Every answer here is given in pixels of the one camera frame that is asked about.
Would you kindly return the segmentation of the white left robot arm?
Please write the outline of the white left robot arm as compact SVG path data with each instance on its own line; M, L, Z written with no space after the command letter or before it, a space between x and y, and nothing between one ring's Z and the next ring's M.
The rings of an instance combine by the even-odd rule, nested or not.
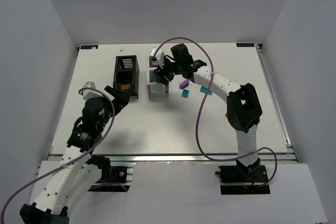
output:
M31 204L19 212L24 223L69 223L70 212L84 194L111 172L110 160L93 151L107 136L116 115L128 105L130 93L106 86L107 94L88 82L79 94L85 105L75 121L58 168Z

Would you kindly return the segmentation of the teal long lego brick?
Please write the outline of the teal long lego brick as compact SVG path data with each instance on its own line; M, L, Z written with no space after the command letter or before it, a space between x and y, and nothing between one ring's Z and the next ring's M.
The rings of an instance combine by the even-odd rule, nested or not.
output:
M208 93L208 95L212 95L212 91L211 90L208 91L208 88L205 87L205 86L201 86L200 87L200 92L202 92L202 93Z

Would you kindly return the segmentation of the yellow orange lego piece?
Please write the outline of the yellow orange lego piece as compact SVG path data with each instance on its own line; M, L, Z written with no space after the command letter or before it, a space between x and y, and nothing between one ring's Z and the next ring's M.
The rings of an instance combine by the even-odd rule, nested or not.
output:
M129 92L131 93L132 92L132 87L130 84L122 84L119 86L119 90L122 91L122 92Z

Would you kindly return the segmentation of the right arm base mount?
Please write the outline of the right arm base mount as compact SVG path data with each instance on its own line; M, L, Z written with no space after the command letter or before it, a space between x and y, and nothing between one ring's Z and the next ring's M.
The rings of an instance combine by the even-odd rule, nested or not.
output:
M270 187L265 184L268 174L264 165L261 165L249 177L238 169L237 166L219 166L215 171L219 178L220 193L222 195L269 195Z

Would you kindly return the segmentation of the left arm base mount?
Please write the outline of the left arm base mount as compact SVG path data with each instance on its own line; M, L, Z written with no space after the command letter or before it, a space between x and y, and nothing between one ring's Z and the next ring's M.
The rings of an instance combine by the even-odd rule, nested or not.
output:
M101 168L101 177L88 191L92 192L122 192L130 189L134 164L114 162L110 158L97 155L92 157L94 164Z

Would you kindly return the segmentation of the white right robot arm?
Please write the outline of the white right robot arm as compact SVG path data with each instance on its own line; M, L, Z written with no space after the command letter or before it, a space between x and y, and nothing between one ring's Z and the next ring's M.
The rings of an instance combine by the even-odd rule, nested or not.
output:
M151 59L158 62L154 71L157 82L168 85L181 75L194 84L208 87L226 103L227 119L237 137L236 165L245 179L250 179L260 167L256 133L262 109L255 87L250 83L237 84L215 73L204 61L194 60L185 44L173 46L171 53L170 57L161 49L151 51Z

